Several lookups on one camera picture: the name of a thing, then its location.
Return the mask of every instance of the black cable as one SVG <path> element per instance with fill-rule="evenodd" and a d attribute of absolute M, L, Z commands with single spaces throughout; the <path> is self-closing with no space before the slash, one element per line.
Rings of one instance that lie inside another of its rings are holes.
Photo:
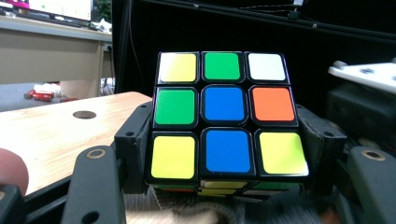
<path fill-rule="evenodd" d="M 294 7 L 293 4 L 285 4 L 285 5 L 262 5 L 262 6 L 252 6 L 252 7 L 237 7 L 239 9 L 250 9 L 250 8 L 257 8 L 257 7 Z"/>
<path fill-rule="evenodd" d="M 110 66 L 111 66 L 111 88 L 114 90 L 114 64 L 113 64 L 113 48 L 111 48 L 111 46 L 107 47 L 108 52 L 110 53 Z"/>
<path fill-rule="evenodd" d="M 129 28 L 129 37 L 131 40 L 131 46 L 132 46 L 132 52 L 134 53 L 134 58 L 136 59 L 136 64 L 137 64 L 137 68 L 139 70 L 139 76 L 140 76 L 140 89 L 139 91 L 143 90 L 143 75 L 142 75 L 142 70 L 140 69 L 140 64 L 139 61 L 137 59 L 137 55 L 136 55 L 136 51 L 134 49 L 134 41 L 132 39 L 132 27 L 131 27 L 131 14 L 132 14 L 132 7 L 133 7 L 133 1 L 130 0 L 130 7 L 129 7 L 129 13 L 128 13 L 128 28 Z"/>

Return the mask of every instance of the yellow sticker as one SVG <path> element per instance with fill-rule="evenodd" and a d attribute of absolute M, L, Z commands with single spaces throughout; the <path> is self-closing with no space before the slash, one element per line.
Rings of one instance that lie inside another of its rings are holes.
<path fill-rule="evenodd" d="M 308 175 L 303 146 L 297 133 L 261 133 L 263 169 L 273 175 Z"/>
<path fill-rule="evenodd" d="M 195 167 L 195 140 L 190 136 L 154 139 L 151 175 L 155 178 L 191 179 Z"/>
<path fill-rule="evenodd" d="M 192 53 L 162 53 L 159 78 L 162 82 L 193 82 L 197 78 L 196 55 Z"/>

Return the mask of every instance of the cube face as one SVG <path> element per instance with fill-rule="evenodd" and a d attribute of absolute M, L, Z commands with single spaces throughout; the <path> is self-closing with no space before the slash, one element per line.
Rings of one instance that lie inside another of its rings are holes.
<path fill-rule="evenodd" d="M 194 84 L 199 79 L 198 64 L 199 55 L 196 52 L 161 53 L 157 84 Z"/>
<path fill-rule="evenodd" d="M 297 127 L 290 87 L 253 86 L 249 90 L 252 120 L 261 126 Z"/>
<path fill-rule="evenodd" d="M 256 132 L 260 176 L 307 176 L 308 166 L 299 134 Z"/>
<path fill-rule="evenodd" d="M 198 104 L 194 89 L 159 88 L 155 104 L 154 128 L 196 125 Z"/>
<path fill-rule="evenodd" d="M 248 117 L 245 92 L 235 85 L 209 85 L 202 91 L 201 115 L 210 124 L 243 124 Z"/>
<path fill-rule="evenodd" d="M 266 198 L 309 175 L 283 55 L 162 52 L 146 182 L 166 191 Z"/>
<path fill-rule="evenodd" d="M 198 186 L 198 137 L 189 132 L 153 132 L 146 181 L 161 189 Z"/>
<path fill-rule="evenodd" d="M 201 157 L 205 168 L 211 173 L 247 174 L 252 169 L 250 142 L 244 130 L 205 130 Z"/>
<path fill-rule="evenodd" d="M 289 85 L 284 60 L 279 54 L 246 53 L 247 77 L 254 83 L 276 83 Z"/>
<path fill-rule="evenodd" d="M 240 52 L 204 52 L 203 80 L 209 83 L 238 83 L 245 79 Z"/>
<path fill-rule="evenodd" d="M 195 140 L 190 136 L 154 139 L 151 175 L 155 178 L 191 179 L 195 174 Z"/>

